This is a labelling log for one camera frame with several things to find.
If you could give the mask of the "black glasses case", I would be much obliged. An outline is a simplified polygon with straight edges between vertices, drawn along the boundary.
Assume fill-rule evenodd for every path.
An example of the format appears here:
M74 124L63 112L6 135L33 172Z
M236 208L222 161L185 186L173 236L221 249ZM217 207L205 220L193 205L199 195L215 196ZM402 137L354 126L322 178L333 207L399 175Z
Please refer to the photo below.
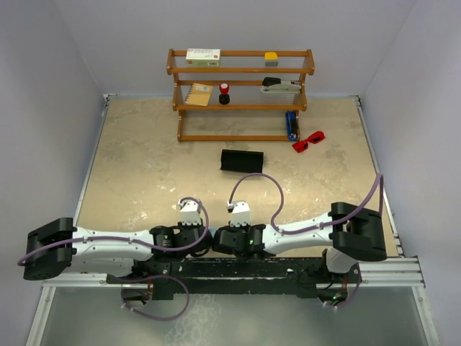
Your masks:
M264 153L260 151L240 151L223 149L220 169L229 172L262 173Z

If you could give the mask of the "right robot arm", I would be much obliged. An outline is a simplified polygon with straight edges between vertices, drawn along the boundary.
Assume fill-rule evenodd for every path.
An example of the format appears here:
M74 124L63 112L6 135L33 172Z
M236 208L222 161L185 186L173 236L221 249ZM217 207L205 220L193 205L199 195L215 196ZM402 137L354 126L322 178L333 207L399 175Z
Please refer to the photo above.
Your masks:
M262 260L293 249L325 247L321 276L336 282L357 262L387 259L382 214L350 203L331 204L314 218L279 226L251 225L249 205L232 213L233 220L213 235L212 250L244 259Z

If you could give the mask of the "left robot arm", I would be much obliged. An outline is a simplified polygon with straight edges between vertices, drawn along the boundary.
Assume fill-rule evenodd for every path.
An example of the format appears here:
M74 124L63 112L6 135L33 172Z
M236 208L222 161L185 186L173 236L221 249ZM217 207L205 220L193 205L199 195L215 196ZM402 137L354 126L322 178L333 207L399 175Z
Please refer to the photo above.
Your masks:
M58 218L28 233L26 255L18 265L25 280L95 272L139 283L148 275L148 262L182 260L211 246L210 230L201 223L123 233L76 227L72 218Z

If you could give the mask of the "red sunglasses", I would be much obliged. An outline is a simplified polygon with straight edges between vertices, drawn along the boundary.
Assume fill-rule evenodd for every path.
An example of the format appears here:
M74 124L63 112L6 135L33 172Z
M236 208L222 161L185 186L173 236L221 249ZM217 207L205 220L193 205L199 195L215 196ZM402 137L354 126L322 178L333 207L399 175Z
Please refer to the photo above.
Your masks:
M323 131L316 131L306 139L293 143L292 147L297 153L302 153L309 148L310 144L317 144L325 139L325 134Z

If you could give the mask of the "blue and black stapler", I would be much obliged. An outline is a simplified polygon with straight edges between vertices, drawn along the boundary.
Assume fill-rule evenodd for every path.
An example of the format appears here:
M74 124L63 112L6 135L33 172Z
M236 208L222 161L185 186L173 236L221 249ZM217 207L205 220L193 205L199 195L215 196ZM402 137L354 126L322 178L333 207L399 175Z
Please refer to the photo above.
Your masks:
M285 122L288 140L297 141L299 128L296 113L294 111L288 110L285 113Z

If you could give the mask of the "brown spiral notebook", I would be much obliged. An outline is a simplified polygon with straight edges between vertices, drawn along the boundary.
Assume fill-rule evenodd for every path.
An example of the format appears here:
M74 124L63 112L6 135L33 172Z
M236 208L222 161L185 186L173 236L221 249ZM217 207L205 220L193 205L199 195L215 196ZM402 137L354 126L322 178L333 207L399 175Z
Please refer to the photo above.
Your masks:
M193 83L189 89L184 103L187 105L206 107L210 101L212 91L213 86Z

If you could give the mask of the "red and black stamp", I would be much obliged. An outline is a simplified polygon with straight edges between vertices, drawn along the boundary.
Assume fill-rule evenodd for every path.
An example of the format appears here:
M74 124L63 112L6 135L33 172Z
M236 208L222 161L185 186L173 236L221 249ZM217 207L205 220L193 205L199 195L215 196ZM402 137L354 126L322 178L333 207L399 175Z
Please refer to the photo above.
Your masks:
M220 90L220 95L218 97L218 101L221 105L227 105L230 102L230 96L229 96L229 84L227 83L221 83L219 86Z

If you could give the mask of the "wooden three-tier shelf rack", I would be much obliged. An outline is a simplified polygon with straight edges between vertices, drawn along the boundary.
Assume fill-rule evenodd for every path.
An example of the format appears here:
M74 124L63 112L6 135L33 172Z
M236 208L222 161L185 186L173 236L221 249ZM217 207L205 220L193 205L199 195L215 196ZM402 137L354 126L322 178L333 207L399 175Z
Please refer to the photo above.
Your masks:
M184 120L188 111L270 111L288 110L296 113L298 140L300 139L299 113L307 110L305 79L315 73L315 61L311 50L278 50L278 67L264 65L263 50L222 50L220 67L188 67L185 50L169 50L166 71L174 79L172 108L178 112L177 139L179 141L289 141L283 135L185 135ZM262 94L260 88L265 77L298 81L302 84L299 94ZM208 106L184 103L193 83L213 86ZM221 83L229 84L230 102L218 101Z

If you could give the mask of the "black and white stapler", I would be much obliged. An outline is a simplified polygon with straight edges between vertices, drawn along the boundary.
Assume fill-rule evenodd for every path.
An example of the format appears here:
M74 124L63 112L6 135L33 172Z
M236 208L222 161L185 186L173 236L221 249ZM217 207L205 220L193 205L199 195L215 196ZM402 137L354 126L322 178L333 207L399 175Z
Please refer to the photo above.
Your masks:
M262 94L299 94L302 84L298 81L284 80L276 77L265 77L260 91Z

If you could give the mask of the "white and red box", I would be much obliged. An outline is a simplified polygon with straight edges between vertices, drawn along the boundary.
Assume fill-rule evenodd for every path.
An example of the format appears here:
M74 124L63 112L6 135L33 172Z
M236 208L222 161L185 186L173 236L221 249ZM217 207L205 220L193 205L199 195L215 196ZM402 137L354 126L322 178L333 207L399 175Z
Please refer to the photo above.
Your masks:
M220 67L220 49L188 48L185 61L188 67Z

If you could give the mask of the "yellow and grey eraser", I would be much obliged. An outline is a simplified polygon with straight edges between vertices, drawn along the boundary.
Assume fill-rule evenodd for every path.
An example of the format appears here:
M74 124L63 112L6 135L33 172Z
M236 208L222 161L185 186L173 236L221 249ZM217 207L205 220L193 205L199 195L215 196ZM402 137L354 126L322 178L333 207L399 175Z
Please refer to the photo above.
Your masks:
M264 65L266 67L278 67L279 59L275 52L266 52L264 54Z

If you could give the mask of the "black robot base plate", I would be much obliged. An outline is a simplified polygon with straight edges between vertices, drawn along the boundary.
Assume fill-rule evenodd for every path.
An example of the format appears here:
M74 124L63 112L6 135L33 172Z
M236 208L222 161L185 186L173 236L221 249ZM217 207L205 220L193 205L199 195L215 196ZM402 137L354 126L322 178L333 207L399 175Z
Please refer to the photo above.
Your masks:
M125 277L107 276L110 285L151 283L154 301L171 300L180 293L214 295L290 295L331 298L360 284L359 265L346 274L328 272L323 258L272 257L261 262L236 258L186 258L181 262L136 261Z

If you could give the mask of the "aluminium rail frame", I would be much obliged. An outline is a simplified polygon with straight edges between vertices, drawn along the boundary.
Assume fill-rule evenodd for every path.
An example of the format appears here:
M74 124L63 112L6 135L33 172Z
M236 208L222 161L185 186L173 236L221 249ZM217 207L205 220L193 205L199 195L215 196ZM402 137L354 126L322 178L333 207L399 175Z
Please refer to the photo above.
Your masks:
M221 143L176 140L179 118L168 98L112 95L103 118L74 213L77 223L134 231L154 220L170 221L177 199L191 194L205 201L214 221L224 220L224 204L238 175L219 171ZM329 187L314 180L313 162L296 159L296 169L308 181L308 187L302 187L299 177L282 169L282 160L292 157L286 142L230 144L231 148L265 151L264 169L284 190L283 218L293 221L318 213L334 198L364 197L377 168L357 96L311 98L300 121L303 130L322 128L339 137L338 142L317 150L313 161L320 163L325 177L343 177L343 185ZM291 311L282 327L292 328L308 316L349 322L363 306L381 313L367 318L365 327L349 328L350 345L438 345L421 264L415 257L403 256L389 210L385 211L384 229L390 257L362 265L362 284L346 308L334 310L312 302ZM108 315L96 306L94 313L81 311L74 324L64 322L61 311L70 301L87 306L93 297L107 298L113 293L114 288L98 274L68 274L44 282L27 344L105 345L108 339L101 328L121 321L116 343L147 339L157 345L191 345L197 337L211 340L211 329L224 320L226 309L249 310L248 305L237 304L235 297L206 294L195 298L187 313L171 322L134 319L116 306L110 307Z

